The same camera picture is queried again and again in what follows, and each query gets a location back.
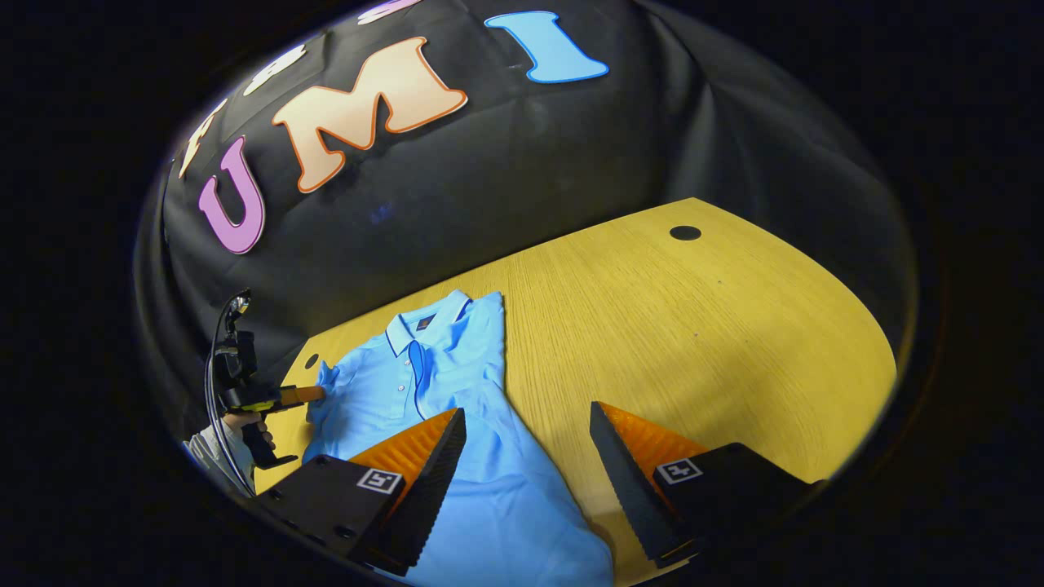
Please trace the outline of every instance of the shirt collar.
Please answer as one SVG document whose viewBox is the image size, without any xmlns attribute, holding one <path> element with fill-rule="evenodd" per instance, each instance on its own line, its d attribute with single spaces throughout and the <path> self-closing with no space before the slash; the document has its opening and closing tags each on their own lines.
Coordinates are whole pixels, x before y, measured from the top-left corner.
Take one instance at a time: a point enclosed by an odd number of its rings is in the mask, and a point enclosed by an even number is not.
<svg viewBox="0 0 1044 587">
<path fill-rule="evenodd" d="M 411 312 L 396 314 L 384 330 L 384 335 L 387 337 L 392 352 L 395 353 L 395 356 L 399 356 L 413 341 L 425 344 L 434 341 L 438 336 L 440 330 L 456 322 L 457 318 L 460 316 L 460 311 L 464 310 L 464 307 L 470 301 L 471 298 L 464 291 L 454 289 L 449 296 L 430 306 Z M 425 319 L 431 314 L 435 315 L 431 319 L 428 327 L 414 336 L 409 329 L 409 323 Z"/>
</svg>

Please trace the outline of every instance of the blue letter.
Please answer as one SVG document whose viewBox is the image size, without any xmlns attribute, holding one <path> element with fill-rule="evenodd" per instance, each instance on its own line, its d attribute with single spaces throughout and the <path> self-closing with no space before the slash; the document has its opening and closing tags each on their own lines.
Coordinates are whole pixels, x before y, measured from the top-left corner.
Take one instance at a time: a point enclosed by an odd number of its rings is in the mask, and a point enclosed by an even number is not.
<svg viewBox="0 0 1044 587">
<path fill-rule="evenodd" d="M 485 21 L 490 28 L 503 28 L 529 53 L 532 69 L 526 72 L 538 84 L 562 84 L 609 73 L 609 66 L 592 60 L 554 21 L 559 15 L 544 10 L 500 15 Z"/>
</svg>

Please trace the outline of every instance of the person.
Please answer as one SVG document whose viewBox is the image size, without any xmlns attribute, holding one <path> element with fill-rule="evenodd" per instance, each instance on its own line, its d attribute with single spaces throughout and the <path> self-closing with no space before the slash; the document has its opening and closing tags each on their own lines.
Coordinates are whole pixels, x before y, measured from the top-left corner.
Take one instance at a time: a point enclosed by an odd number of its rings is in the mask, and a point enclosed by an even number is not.
<svg viewBox="0 0 1044 587">
<path fill-rule="evenodd" d="M 232 452 L 236 466 L 242 471 L 251 491 L 256 491 L 254 486 L 254 456 L 251 449 L 243 442 L 243 426 L 257 423 L 262 437 L 268 442 L 268 446 L 275 450 L 276 443 L 271 432 L 268 431 L 265 423 L 261 421 L 260 414 L 226 414 L 221 417 L 221 428 L 227 439 L 229 450 Z M 228 493 L 239 493 L 246 495 L 236 479 L 236 473 L 229 466 L 228 459 L 221 453 L 221 445 L 218 444 L 217 436 L 213 426 L 207 426 L 199 432 L 192 435 L 187 441 L 182 442 L 182 448 L 189 459 L 204 472 L 207 477 Z"/>
</svg>

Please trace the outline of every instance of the yellow tabletop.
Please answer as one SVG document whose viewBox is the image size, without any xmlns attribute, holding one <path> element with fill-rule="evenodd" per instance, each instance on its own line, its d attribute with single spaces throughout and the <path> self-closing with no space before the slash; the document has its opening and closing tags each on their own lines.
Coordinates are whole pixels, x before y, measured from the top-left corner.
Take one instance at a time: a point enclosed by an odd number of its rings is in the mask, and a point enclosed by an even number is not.
<svg viewBox="0 0 1044 587">
<path fill-rule="evenodd" d="M 702 236 L 672 238 L 679 225 Z M 856 449 L 896 375 L 880 326 L 836 278 L 690 198 L 493 261 L 312 336 L 284 384 L 313 385 L 313 354 L 333 366 L 395 314 L 453 289 L 503 294 L 505 393 L 610 545 L 617 585 L 669 569 L 645 560 L 620 509 L 588 432 L 592 400 L 709 448 L 741 442 L 814 482 Z M 304 453 L 304 416 L 299 407 L 268 417 L 277 454 Z M 299 465 L 258 470 L 258 491 Z"/>
</svg>

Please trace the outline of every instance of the blue polo shirt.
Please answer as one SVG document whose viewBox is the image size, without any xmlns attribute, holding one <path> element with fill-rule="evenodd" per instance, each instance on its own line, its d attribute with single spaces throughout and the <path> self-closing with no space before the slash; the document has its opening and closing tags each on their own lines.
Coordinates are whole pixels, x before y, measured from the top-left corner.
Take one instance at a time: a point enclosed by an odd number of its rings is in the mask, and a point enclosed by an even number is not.
<svg viewBox="0 0 1044 587">
<path fill-rule="evenodd" d="M 418 586 L 611 585 L 609 547 L 588 527 L 562 475 L 504 397 L 500 292 L 459 290 L 392 319 L 334 369 L 304 461 L 348 460 L 426 418 L 465 409 L 468 441 L 424 551 Z"/>
</svg>

